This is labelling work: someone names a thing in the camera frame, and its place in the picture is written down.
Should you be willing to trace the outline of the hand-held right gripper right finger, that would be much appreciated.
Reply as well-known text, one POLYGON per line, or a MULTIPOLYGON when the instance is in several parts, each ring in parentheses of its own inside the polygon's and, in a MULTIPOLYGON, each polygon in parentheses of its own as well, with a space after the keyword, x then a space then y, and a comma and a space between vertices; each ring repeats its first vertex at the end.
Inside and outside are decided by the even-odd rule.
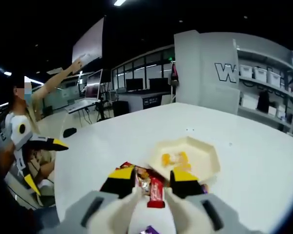
POLYGON ((169 208, 178 234, 238 233, 237 212, 188 172, 170 172, 169 208))

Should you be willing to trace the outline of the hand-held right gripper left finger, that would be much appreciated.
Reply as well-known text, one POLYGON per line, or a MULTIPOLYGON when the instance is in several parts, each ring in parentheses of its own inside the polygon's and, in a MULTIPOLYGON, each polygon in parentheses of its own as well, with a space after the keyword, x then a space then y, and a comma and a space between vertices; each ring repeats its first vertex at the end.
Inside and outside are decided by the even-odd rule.
POLYGON ((126 234, 137 205, 133 166, 113 171, 100 190, 72 204, 59 225, 61 234, 126 234))

